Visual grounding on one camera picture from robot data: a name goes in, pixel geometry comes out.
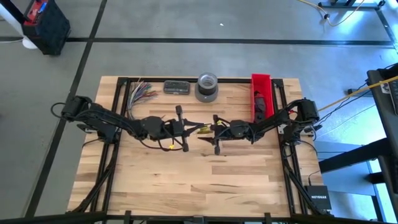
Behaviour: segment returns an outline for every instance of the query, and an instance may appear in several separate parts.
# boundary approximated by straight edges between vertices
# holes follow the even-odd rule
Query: tape roll
[[[218,79],[212,73],[203,73],[195,85],[195,96],[202,103],[215,101],[218,96]]]

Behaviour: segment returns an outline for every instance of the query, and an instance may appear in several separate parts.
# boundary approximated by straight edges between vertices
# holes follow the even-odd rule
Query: red tray
[[[272,100],[272,83],[271,76],[266,74],[252,74],[251,75],[251,117],[254,121],[254,92],[258,91],[264,96],[266,103],[266,118],[274,115],[274,102]]]

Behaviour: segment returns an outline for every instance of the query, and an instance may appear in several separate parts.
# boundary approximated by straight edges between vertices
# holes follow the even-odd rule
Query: wooden table
[[[111,108],[117,79],[101,79],[95,101],[105,108]],[[286,78],[284,84],[287,102],[302,98],[298,79]],[[220,83],[219,96],[212,103],[196,100],[194,84],[190,95],[166,95],[162,85],[153,83],[153,89],[160,91],[158,99],[134,107],[136,118],[177,118],[175,106],[181,105],[183,117],[190,121],[212,123],[213,114],[227,120],[251,119],[249,84]],[[290,216],[276,129],[253,145],[246,140],[221,142],[220,156],[214,155],[213,146],[199,136],[206,135],[195,133],[187,139],[189,152],[164,152],[145,148],[123,132],[108,214],[124,215],[125,210],[131,210],[134,215],[263,217],[269,212],[272,217]],[[95,138],[95,134],[88,134],[86,141]],[[310,137],[303,140],[312,143]],[[152,141],[146,143],[157,146]],[[83,148],[68,210],[94,186],[102,146],[97,141]],[[303,183],[307,184],[308,175],[319,170],[317,156],[306,144],[297,146],[297,156]],[[321,185],[320,173],[313,174],[311,181]],[[293,184],[292,188],[300,213],[298,193]],[[100,195],[98,210],[102,198]]]

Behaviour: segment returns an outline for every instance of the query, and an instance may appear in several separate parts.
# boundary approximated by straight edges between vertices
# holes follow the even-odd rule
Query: netgear logo
[[[324,195],[312,195],[311,198],[312,199],[327,199],[327,197]]]

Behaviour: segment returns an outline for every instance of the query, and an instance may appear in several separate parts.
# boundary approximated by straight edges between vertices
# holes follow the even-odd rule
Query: yellow cable
[[[300,2],[302,2],[302,3],[305,3],[305,4],[308,4],[308,5],[312,6],[312,7],[315,7],[315,8],[317,8],[317,9],[321,10],[321,11],[322,11],[323,13],[325,13],[325,14],[329,14],[329,13],[326,12],[322,7],[317,6],[317,5],[314,4],[314,3],[310,3],[310,2],[307,2],[307,1],[305,1],[305,0],[298,0],[298,1],[300,1]],[[327,18],[326,20],[328,21],[328,23],[329,23],[330,26],[336,27],[336,26],[340,25],[341,23],[343,23],[345,20],[347,20],[350,16],[352,16],[352,15],[354,14],[354,12],[356,12],[356,11],[362,6],[363,2],[365,2],[365,0],[362,0],[362,2],[356,7],[356,9],[355,9],[350,15],[348,15],[346,18],[344,18],[342,21],[340,21],[340,22],[337,23],[337,24],[332,24],[332,23],[330,22],[329,18]]]
[[[362,88],[362,89],[358,89],[358,90],[356,90],[355,92],[352,92],[351,94],[346,95],[345,97],[341,98],[340,100],[338,100],[338,101],[336,101],[336,102],[333,102],[333,103],[329,104],[328,106],[324,106],[324,107],[320,108],[318,111],[323,111],[323,110],[325,110],[325,109],[327,109],[327,108],[329,108],[329,107],[331,107],[331,106],[333,106],[333,105],[335,105],[335,104],[337,104],[337,103],[339,103],[339,102],[341,102],[341,101],[343,101],[343,100],[345,100],[345,99],[347,99],[347,98],[349,98],[349,97],[352,97],[352,96],[355,95],[355,94],[362,93],[362,92],[365,91],[365,90],[369,90],[369,89],[371,89],[371,88],[374,88],[374,87],[376,87],[376,86],[379,86],[379,85],[382,85],[382,84],[385,84],[385,83],[387,83],[387,82],[391,82],[391,81],[394,81],[394,80],[398,80],[398,76],[389,78],[389,79],[387,79],[387,80],[384,80],[384,81],[381,81],[381,82],[378,82],[378,83],[375,83],[375,84],[373,84],[373,85],[369,85],[369,86],[364,87],[364,88]]]

